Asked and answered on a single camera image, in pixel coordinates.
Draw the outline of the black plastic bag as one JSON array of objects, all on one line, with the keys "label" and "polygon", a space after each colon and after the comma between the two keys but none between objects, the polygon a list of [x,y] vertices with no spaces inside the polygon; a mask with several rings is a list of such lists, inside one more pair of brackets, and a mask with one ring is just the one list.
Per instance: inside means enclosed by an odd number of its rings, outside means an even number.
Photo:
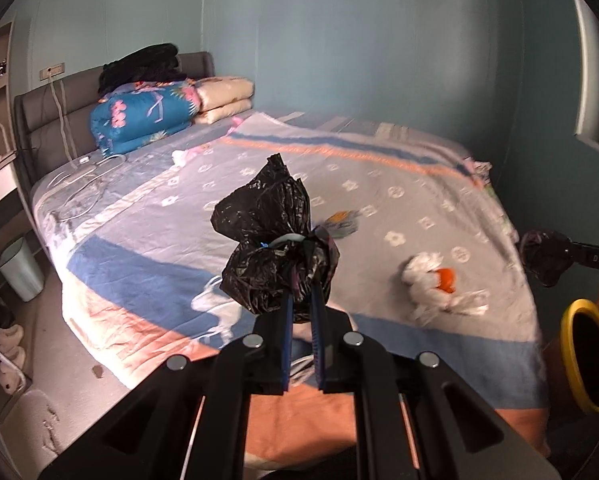
[{"label": "black plastic bag", "polygon": [[523,267],[545,287],[553,287],[574,264],[572,241],[555,231],[532,230],[520,240]]},{"label": "black plastic bag", "polygon": [[313,285],[323,299],[330,297],[339,248],[311,223],[305,185],[290,175],[281,155],[269,156],[252,180],[220,200],[210,222],[237,242],[220,288],[253,315],[280,309],[284,292],[291,292],[293,321],[308,323]]}]

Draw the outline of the light green waste bin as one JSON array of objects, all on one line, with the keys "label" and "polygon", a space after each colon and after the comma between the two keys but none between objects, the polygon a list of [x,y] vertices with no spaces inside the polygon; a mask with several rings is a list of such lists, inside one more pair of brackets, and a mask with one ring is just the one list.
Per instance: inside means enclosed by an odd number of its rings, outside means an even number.
[{"label": "light green waste bin", "polygon": [[23,237],[4,248],[0,272],[23,302],[33,300],[43,290],[44,275]]}]

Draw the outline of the white paper bundle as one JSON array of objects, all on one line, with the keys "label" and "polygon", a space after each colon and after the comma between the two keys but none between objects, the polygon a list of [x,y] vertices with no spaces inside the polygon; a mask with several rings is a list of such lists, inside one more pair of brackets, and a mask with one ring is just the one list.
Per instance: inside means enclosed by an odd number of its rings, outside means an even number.
[{"label": "white paper bundle", "polygon": [[489,292],[458,292],[450,295],[437,289],[436,270],[444,266],[439,252],[419,252],[411,257],[401,271],[401,283],[408,289],[411,304],[414,305],[414,320],[425,325],[441,314],[461,316],[482,316],[489,309]]}]

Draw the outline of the grey padded headboard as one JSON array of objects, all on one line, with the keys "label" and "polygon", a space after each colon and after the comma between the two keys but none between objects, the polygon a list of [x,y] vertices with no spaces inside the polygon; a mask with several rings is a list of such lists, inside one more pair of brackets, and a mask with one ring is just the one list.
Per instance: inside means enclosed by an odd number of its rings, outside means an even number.
[{"label": "grey padded headboard", "polygon": [[[194,81],[214,76],[207,51],[177,55],[180,70]],[[68,162],[78,162],[98,148],[90,114],[98,105],[98,77],[103,66],[63,77],[14,99],[14,133],[19,175],[30,185]]]}]

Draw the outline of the patterned bed quilt cover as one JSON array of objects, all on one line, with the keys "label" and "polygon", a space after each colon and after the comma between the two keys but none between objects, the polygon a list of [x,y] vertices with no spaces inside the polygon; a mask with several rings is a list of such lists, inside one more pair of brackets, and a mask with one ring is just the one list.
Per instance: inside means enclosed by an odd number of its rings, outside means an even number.
[{"label": "patterned bed quilt cover", "polygon": [[537,312],[488,174],[437,136],[252,112],[57,168],[32,211],[65,322],[127,388],[285,299],[308,342],[319,290],[388,351],[438,354],[543,451]]}]

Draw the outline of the floral sheet at bed edge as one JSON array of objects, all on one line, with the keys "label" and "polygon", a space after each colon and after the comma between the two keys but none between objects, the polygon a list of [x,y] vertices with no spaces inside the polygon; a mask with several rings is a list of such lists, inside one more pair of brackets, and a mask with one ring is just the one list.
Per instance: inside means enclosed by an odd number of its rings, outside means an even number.
[{"label": "floral sheet at bed edge", "polygon": [[490,180],[490,170],[493,168],[490,162],[476,162],[472,157],[464,159],[464,166],[467,168],[473,182],[489,195],[495,195],[495,190]]}]

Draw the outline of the wall power socket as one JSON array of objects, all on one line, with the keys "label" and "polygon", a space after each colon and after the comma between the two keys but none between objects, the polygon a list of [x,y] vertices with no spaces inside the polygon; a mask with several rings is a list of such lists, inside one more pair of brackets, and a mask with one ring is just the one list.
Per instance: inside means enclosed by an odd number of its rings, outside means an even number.
[{"label": "wall power socket", "polygon": [[40,72],[39,72],[39,80],[44,81],[45,79],[54,78],[54,77],[60,76],[61,74],[64,74],[64,73],[65,73],[65,64],[58,63],[58,64],[55,64],[52,66],[42,68],[42,70],[40,70]]}]

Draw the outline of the beige folded quilt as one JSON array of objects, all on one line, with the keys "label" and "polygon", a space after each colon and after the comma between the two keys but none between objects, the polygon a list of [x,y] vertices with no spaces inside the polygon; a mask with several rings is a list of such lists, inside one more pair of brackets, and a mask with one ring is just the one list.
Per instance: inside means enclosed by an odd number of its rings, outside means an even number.
[{"label": "beige folded quilt", "polygon": [[249,79],[234,76],[208,77],[196,81],[200,111],[196,124],[211,125],[223,118],[252,108],[255,84]]}]

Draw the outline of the grey snack packet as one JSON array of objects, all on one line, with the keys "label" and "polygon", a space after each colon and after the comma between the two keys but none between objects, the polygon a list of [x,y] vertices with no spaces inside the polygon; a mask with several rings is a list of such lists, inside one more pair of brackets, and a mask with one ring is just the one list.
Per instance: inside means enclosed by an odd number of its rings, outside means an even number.
[{"label": "grey snack packet", "polygon": [[343,210],[331,214],[320,222],[321,228],[329,233],[334,240],[341,240],[359,230],[359,210]]}]

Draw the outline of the black folded blanket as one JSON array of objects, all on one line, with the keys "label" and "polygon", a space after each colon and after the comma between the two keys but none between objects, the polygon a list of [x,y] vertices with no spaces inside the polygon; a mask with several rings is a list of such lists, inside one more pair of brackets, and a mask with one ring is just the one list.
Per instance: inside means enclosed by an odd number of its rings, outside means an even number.
[{"label": "black folded blanket", "polygon": [[178,48],[174,44],[153,44],[103,65],[98,77],[101,98],[123,84],[132,82],[170,82],[186,78],[180,70]]}]

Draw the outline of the blue floral folded quilt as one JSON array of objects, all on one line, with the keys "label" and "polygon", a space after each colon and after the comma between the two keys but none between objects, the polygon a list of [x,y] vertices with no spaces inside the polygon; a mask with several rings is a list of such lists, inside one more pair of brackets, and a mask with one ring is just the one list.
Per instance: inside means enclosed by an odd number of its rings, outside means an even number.
[{"label": "blue floral folded quilt", "polygon": [[98,100],[90,131],[104,155],[128,154],[188,128],[201,107],[192,79],[132,82]]}]

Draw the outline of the plush slippers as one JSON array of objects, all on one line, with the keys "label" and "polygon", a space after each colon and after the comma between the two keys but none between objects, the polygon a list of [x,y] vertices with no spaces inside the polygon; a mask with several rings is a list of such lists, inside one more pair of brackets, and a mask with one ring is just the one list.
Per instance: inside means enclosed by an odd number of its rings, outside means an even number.
[{"label": "plush slippers", "polygon": [[[18,324],[0,328],[0,352],[17,368],[22,370],[26,361],[26,351],[22,348],[24,329]],[[7,394],[14,394],[24,382],[8,364],[0,361],[0,386]]]}]

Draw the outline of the window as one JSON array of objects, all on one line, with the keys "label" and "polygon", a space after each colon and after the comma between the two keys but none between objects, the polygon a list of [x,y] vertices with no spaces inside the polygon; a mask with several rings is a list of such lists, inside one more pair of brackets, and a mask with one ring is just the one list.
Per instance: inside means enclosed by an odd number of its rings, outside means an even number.
[{"label": "window", "polygon": [[599,151],[599,20],[585,0],[574,0],[580,44],[580,94],[575,136]]}]

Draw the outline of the yellow rimmed trash bin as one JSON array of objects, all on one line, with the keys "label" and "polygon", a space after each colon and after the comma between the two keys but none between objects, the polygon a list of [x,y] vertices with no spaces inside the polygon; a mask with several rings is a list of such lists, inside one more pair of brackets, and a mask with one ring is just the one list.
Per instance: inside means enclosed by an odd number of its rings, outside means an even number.
[{"label": "yellow rimmed trash bin", "polygon": [[561,321],[560,348],[575,403],[585,414],[599,414],[599,308],[575,300]]}]

